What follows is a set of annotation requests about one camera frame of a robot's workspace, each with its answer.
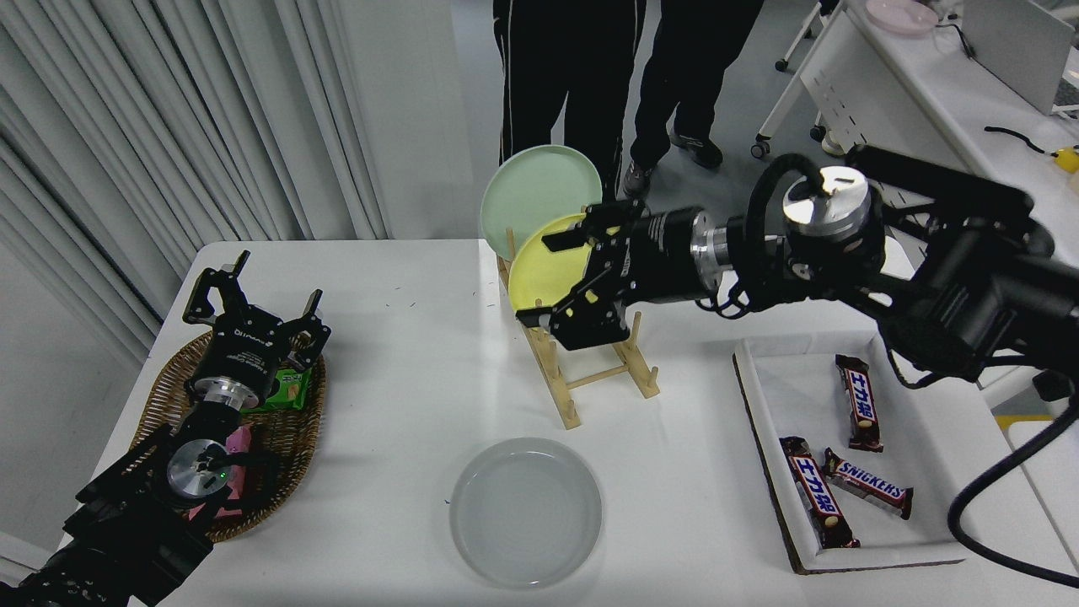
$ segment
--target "pink package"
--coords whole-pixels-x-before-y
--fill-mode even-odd
[[[229,439],[224,442],[224,449],[230,454],[247,453],[247,449],[251,445],[251,425],[247,424],[241,426],[235,432],[229,434]],[[242,466],[232,467],[232,478],[229,479],[229,488],[231,489],[229,494],[229,499],[240,499],[240,496],[244,493],[244,477],[246,475],[246,468]],[[188,511],[188,520],[192,520],[202,510],[202,505],[199,505]],[[214,519],[224,519],[226,516],[238,516],[243,514],[240,510],[227,510],[222,508],[217,512],[217,516]]]

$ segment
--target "gray curtain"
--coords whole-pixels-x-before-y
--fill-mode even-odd
[[[0,56],[0,238],[125,360],[208,243],[475,235],[448,4],[5,1]]]

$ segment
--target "white table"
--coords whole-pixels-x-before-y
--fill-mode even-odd
[[[477,240],[218,243],[204,248],[165,321],[98,471],[125,452],[161,368],[203,332],[181,322],[205,266],[251,250],[240,279],[284,318],[308,293],[333,330],[328,394],[308,477],[277,513],[224,542],[165,605],[1061,605],[1068,589],[971,557],[957,565],[797,576],[790,570],[730,356],[749,335],[872,327],[839,303],[807,302],[737,322],[693,303],[642,306],[642,351],[661,392],[628,377],[575,391],[584,426],[561,427],[516,326],[493,253]],[[910,266],[898,248],[890,265]],[[586,354],[582,367],[595,364]],[[1008,453],[975,390],[940,412],[942,463],[966,482]],[[560,441],[604,500],[586,563],[536,591],[492,588],[457,554],[453,485],[483,449]],[[1051,567],[1068,557],[1026,481],[976,503],[987,541]]]
[[[1048,422],[1016,422],[1008,427],[1012,449],[1026,444],[1049,426]],[[1073,563],[1079,566],[1079,426],[1073,425],[1023,465],[1030,485],[1064,542]]]

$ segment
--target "brown wrapper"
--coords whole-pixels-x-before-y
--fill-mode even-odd
[[[809,514],[821,548],[858,548],[861,546],[847,519],[839,510],[839,503],[828,488],[824,475],[817,466],[817,460],[809,453],[809,445],[802,437],[786,437],[779,440],[787,456],[787,465],[794,477],[794,482],[801,488],[802,502]]]
[[[843,389],[850,401],[850,441],[847,446],[863,452],[883,452],[876,401],[870,386],[870,367],[861,359],[843,355],[835,356],[835,367],[839,370]]]
[[[841,489],[898,514],[903,521],[911,518],[914,487],[900,488],[835,455],[831,449],[824,450],[824,474]]]

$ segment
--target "clear glass plate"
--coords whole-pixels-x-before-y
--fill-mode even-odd
[[[572,574],[596,546],[601,522],[588,467],[546,439],[488,449],[465,468],[450,501],[461,556],[504,588],[540,588]]]

